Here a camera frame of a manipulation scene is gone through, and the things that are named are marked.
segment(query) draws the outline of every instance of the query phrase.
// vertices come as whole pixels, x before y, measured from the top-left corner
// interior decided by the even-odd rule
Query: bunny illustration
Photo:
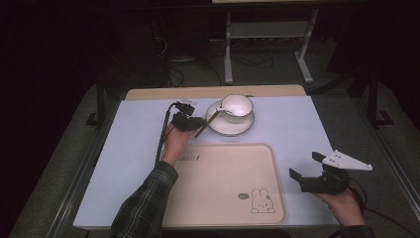
[[[274,213],[274,207],[272,200],[268,195],[268,190],[263,189],[254,189],[253,190],[253,208],[251,213]]]

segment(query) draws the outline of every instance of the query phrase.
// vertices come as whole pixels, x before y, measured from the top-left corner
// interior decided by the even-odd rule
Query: white metal frame
[[[300,51],[296,51],[294,54],[305,82],[308,84],[313,83],[304,57],[317,16],[318,9],[314,9],[309,21],[232,23],[231,12],[228,12],[226,22],[225,83],[233,83],[231,39],[245,38],[303,38],[303,45]]]

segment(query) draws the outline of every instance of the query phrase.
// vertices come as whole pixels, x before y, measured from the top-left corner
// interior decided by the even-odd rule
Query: plaid sleeve
[[[346,226],[339,230],[340,237],[342,238],[374,238],[376,237],[373,230],[368,226]]]
[[[159,162],[144,183],[124,201],[111,226],[111,237],[160,237],[161,223],[176,170]]]

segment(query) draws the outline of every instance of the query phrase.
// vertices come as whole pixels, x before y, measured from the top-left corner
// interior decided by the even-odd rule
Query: white saucer
[[[216,108],[221,106],[222,101],[217,101],[213,103],[209,109],[207,109],[206,119],[210,119],[210,117],[216,112]],[[251,112],[251,115],[247,118],[246,121],[242,123],[232,123],[227,121],[223,114],[220,113],[217,117],[210,123],[209,127],[216,131],[219,134],[224,136],[238,136],[241,133],[244,133],[250,129],[255,120],[254,111]]]

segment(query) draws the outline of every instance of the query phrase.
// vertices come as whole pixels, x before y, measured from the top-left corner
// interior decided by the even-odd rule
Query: hand
[[[194,135],[196,131],[181,132],[171,123],[167,125],[164,140],[164,154],[161,158],[172,166],[175,166],[179,156],[185,150],[189,138]]]
[[[325,193],[315,195],[328,204],[342,226],[366,225],[358,201],[348,188],[337,195]]]

